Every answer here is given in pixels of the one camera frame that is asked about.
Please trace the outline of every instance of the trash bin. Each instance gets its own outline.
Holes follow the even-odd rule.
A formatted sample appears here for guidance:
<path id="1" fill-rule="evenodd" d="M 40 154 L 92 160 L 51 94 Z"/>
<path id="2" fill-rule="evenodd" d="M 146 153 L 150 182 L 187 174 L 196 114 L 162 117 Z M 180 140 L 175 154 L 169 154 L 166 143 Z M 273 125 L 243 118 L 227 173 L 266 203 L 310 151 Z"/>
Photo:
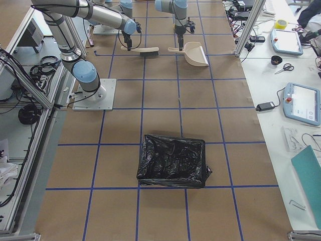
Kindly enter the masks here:
<path id="1" fill-rule="evenodd" d="M 211 173 L 205 162 L 205 141 L 144 136 L 137 171 L 142 185 L 203 188 Z"/>

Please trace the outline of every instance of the yellow tape roll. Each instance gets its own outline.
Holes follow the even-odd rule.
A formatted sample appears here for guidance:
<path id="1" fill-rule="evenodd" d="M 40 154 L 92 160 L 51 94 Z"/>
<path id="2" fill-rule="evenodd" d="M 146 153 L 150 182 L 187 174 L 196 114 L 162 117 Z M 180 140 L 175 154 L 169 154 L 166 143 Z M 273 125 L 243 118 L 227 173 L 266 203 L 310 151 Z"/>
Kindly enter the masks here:
<path id="1" fill-rule="evenodd" d="M 279 19 L 279 20 L 276 21 L 276 23 L 274 25 L 274 28 L 276 28 L 276 29 L 285 29 L 286 26 L 287 26 L 287 21 Z"/>

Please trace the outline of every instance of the brush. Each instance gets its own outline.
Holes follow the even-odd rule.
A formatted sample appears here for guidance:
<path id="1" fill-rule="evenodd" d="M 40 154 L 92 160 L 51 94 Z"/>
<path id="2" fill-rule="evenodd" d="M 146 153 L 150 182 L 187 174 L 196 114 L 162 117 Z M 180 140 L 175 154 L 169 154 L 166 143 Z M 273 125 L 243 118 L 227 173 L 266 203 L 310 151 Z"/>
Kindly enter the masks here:
<path id="1" fill-rule="evenodd" d="M 120 46 L 121 50 L 128 51 L 128 49 L 124 46 Z M 136 48 L 131 49 L 132 52 L 139 53 L 142 57 L 148 57 L 148 56 L 158 56 L 158 47 L 152 47 L 152 48 Z"/>

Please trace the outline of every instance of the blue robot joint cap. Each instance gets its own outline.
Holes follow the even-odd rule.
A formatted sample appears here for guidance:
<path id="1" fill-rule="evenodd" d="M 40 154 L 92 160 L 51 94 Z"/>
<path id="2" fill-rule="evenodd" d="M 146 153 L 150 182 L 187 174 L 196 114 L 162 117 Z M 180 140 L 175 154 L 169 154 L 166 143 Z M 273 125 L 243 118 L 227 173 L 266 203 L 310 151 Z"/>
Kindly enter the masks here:
<path id="1" fill-rule="evenodd" d="M 91 83 L 97 77 L 97 71 L 95 66 L 88 61 L 79 61 L 73 67 L 73 75 L 80 82 Z"/>

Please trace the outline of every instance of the dustpan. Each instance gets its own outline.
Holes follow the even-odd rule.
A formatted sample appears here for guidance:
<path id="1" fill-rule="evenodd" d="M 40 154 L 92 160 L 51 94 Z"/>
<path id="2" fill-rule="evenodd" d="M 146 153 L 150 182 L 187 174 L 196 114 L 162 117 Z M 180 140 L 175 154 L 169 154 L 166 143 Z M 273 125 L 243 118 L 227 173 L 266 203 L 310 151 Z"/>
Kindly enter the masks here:
<path id="1" fill-rule="evenodd" d="M 178 48 L 168 48 L 169 52 L 184 54 L 186 61 L 194 66 L 209 66 L 200 42 L 185 43 L 184 48 L 180 51 Z"/>

